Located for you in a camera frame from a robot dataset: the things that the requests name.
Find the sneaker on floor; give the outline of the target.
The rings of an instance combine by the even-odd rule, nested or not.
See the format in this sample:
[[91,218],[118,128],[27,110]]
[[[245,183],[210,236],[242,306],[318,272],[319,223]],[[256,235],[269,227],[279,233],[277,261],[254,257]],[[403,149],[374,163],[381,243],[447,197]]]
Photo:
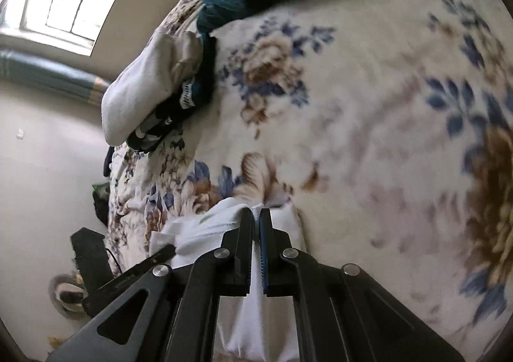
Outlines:
[[50,280],[50,301],[66,319],[79,320],[87,317],[83,309],[83,300],[87,296],[83,279],[76,272],[59,274]]

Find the floral bed blanket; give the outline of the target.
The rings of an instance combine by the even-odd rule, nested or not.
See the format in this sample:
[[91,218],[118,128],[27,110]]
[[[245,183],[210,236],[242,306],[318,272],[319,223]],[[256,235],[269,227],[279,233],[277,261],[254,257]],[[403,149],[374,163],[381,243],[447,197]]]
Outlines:
[[512,317],[512,18],[502,0],[292,0],[216,30],[213,100],[115,149],[114,273],[226,199],[298,218],[485,361]]

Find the black white patterned garment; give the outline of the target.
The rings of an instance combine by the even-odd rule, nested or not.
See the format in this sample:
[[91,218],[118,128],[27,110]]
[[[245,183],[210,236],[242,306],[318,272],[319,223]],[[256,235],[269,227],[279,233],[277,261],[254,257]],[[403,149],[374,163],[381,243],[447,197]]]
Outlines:
[[193,113],[210,103],[215,86],[217,39],[203,34],[204,56],[197,74],[185,80],[130,134],[127,145],[137,152],[153,152],[171,133],[182,128]]

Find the left green curtain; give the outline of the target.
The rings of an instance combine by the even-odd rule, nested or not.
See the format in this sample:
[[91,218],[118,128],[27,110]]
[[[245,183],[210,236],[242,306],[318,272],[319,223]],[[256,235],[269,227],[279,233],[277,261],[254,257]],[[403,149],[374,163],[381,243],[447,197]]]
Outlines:
[[110,84],[92,73],[8,48],[1,48],[1,80],[35,86],[97,107]]

